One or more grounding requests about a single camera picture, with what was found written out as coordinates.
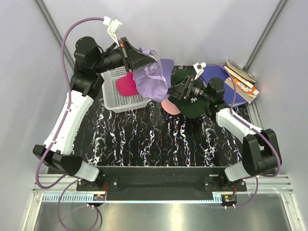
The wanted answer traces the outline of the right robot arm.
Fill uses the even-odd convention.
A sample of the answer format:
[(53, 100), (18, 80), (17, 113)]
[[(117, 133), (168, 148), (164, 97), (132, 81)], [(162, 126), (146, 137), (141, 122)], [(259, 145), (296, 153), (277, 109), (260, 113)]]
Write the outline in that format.
[(276, 134), (271, 129), (262, 130), (238, 116), (224, 101), (224, 83), (214, 77), (206, 84), (200, 79), (186, 75), (171, 79), (168, 89), (171, 99), (184, 114), (192, 112), (192, 105), (200, 102), (198, 109), (216, 124), (231, 132), (242, 142), (242, 159), (226, 167), (218, 179), (222, 190), (231, 190), (236, 181), (255, 176), (275, 177), (281, 171), (282, 159)]

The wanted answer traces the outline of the light pink baseball cap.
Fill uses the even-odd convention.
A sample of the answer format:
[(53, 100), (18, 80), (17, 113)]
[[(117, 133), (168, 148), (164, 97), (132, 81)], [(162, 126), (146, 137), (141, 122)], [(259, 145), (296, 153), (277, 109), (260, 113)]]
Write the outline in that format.
[(180, 114), (180, 110), (177, 108), (175, 104), (173, 104), (169, 99), (165, 99), (161, 102), (162, 108), (171, 115)]

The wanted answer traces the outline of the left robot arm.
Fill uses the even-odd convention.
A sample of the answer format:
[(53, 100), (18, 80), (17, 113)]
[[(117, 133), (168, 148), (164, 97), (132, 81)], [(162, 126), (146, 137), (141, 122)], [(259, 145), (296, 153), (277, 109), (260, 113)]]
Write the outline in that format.
[(87, 180), (87, 185), (97, 191), (104, 179), (98, 168), (71, 154), (80, 124), (103, 86), (102, 73), (124, 67), (128, 71), (139, 70), (156, 62), (141, 49), (134, 48), (126, 37), (103, 51), (92, 37), (83, 37), (75, 45), (74, 73), (64, 107), (43, 145), (36, 144), (33, 154), (40, 164), (63, 174)]

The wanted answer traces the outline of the dark green cap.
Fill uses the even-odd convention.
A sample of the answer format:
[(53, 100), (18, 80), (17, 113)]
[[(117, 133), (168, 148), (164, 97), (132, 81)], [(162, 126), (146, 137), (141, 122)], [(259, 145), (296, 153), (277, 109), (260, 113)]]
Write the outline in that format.
[[(195, 76), (195, 72), (190, 69), (177, 70), (171, 76), (171, 86), (181, 83), (187, 76)], [(180, 112), (189, 119), (196, 119), (205, 114), (205, 101), (201, 98), (190, 96), (188, 99), (179, 100), (170, 95), (168, 100), (175, 104)]]

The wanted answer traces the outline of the lavender baseball cap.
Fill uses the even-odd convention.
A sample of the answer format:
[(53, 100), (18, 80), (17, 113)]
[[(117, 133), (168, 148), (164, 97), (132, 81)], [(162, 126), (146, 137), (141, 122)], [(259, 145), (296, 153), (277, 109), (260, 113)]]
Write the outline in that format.
[(174, 60), (160, 58), (156, 51), (148, 48), (139, 50), (155, 59), (155, 62), (133, 71), (133, 79), (138, 93), (155, 102), (161, 102), (169, 97), (171, 74), (175, 65)]

